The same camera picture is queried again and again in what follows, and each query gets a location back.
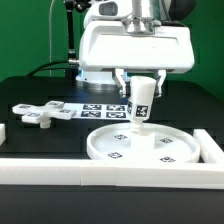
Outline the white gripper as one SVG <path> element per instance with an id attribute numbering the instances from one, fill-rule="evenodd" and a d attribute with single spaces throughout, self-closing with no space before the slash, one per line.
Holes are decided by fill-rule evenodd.
<path id="1" fill-rule="evenodd" d="M 159 98 L 166 71 L 185 73 L 194 65 L 190 31 L 187 27 L 160 26 L 152 35 L 128 34 L 120 21 L 93 21 L 81 38 L 79 63 L 85 71 L 114 69 L 112 78 L 121 98 L 127 96 L 124 70 L 158 70 L 154 73 L 154 97 Z"/>

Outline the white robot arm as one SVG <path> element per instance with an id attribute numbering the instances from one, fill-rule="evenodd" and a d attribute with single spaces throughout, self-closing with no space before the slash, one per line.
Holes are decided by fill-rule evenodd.
<path id="1" fill-rule="evenodd" d="M 152 73 L 156 95 L 168 73 L 194 65 L 190 30 L 181 24 L 197 0 L 93 0 L 84 18 L 77 81 L 129 94 L 127 75 Z"/>

